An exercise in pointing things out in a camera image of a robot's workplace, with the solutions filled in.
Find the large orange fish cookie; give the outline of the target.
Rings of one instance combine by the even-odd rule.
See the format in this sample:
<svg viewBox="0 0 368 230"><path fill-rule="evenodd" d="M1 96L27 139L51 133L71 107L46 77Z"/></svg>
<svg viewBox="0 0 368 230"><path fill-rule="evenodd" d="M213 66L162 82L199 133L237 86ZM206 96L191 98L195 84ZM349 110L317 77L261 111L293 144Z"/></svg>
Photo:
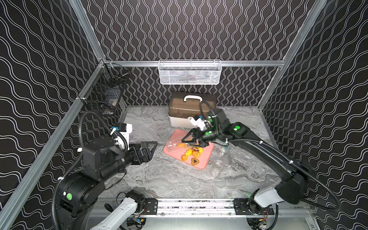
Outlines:
<svg viewBox="0 0 368 230"><path fill-rule="evenodd" d="M200 147L193 147L192 148L192 154L196 153L196 154L201 154L203 152L203 148Z"/></svg>

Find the clear cookie jar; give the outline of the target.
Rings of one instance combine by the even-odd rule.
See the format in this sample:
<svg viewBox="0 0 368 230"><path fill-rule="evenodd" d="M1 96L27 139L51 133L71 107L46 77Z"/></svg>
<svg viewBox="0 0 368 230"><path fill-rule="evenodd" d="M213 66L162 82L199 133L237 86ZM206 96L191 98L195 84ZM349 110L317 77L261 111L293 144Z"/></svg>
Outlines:
<svg viewBox="0 0 368 230"><path fill-rule="evenodd" d="M216 160L212 163L212 167L210 169L210 174L217 178L222 173L224 168L224 163L221 160Z"/></svg>
<svg viewBox="0 0 368 230"><path fill-rule="evenodd" d="M167 142L165 147L168 152L175 152L175 151L187 149L187 144L182 143L181 139L176 139L176 140Z"/></svg>

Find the orange swirl cookie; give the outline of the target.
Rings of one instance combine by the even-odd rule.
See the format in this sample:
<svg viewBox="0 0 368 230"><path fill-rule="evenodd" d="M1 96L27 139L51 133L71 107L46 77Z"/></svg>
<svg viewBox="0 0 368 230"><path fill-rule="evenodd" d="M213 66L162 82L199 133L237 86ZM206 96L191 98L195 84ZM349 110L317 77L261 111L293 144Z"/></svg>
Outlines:
<svg viewBox="0 0 368 230"><path fill-rule="evenodd" d="M184 162L187 161L188 160L188 156L186 154L182 155L181 156L181 160L184 161Z"/></svg>
<svg viewBox="0 0 368 230"><path fill-rule="evenodd" d="M199 158L200 157L200 153L199 152L193 152L192 155L195 158Z"/></svg>

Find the brown heart cookie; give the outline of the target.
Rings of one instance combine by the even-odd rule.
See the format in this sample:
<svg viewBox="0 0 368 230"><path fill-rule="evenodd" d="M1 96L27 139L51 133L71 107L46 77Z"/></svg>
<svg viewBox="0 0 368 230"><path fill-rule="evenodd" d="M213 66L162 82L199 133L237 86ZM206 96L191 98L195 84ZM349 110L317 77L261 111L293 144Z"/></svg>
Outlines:
<svg viewBox="0 0 368 230"><path fill-rule="evenodd" d="M195 166L195 165L198 165L200 163L199 159L198 158L192 158L191 159L191 165Z"/></svg>

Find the clear cookie jar handled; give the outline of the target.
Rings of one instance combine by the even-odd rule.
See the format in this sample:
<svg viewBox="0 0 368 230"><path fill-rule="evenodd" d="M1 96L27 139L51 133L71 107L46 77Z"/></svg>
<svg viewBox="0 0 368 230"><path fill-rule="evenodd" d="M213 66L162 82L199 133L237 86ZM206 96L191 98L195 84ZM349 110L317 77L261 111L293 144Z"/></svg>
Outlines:
<svg viewBox="0 0 368 230"><path fill-rule="evenodd" d="M220 143L219 144L220 148L219 148L219 155L220 157L225 156L226 154L229 153L231 147L229 143Z"/></svg>

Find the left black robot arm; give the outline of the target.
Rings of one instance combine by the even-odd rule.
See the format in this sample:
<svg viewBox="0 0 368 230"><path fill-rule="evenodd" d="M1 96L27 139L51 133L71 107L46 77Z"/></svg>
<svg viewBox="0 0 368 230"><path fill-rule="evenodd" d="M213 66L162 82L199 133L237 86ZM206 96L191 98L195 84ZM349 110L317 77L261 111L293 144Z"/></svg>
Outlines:
<svg viewBox="0 0 368 230"><path fill-rule="evenodd" d="M88 116L96 118L108 136L86 143L83 139L83 124ZM86 111L80 116L79 156L65 174L58 178L52 197L51 216L55 230L80 230L98 197L107 190L107 180L119 173L126 174L131 165L141 165L152 160L158 142L129 144L120 131L122 126L120 123L110 127L94 111Z"/></svg>

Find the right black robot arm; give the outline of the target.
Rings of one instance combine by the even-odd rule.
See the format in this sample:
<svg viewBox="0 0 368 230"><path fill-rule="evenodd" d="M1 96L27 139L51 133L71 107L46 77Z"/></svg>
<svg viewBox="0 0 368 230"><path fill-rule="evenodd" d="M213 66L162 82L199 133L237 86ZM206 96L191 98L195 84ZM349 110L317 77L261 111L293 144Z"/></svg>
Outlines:
<svg viewBox="0 0 368 230"><path fill-rule="evenodd" d="M200 119L203 120L204 127L191 129L182 138L182 143L201 148L211 143L223 147L232 144L251 153L280 178L280 182L274 186L257 189L251 194L246 203L250 213L257 215L268 206L280 202L294 205L305 202L325 211L340 211L340 200L326 185L313 176L307 167L262 140L243 123L231 123L222 109L212 108L207 101L200 102L199 107L203 105L209 109L207 113L200 109ZM327 207L307 199L305 192L310 180L319 184L332 197L335 206Z"/></svg>

